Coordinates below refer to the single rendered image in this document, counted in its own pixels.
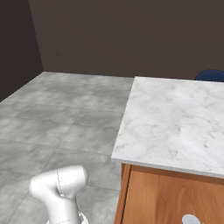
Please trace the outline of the dark blue stool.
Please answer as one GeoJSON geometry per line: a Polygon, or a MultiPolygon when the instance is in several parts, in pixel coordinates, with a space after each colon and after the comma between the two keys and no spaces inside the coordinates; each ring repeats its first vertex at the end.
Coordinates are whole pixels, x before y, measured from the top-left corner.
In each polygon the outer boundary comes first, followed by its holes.
{"type": "Polygon", "coordinates": [[[196,76],[195,80],[224,82],[224,71],[217,70],[217,69],[207,69],[200,72],[196,76]]]}

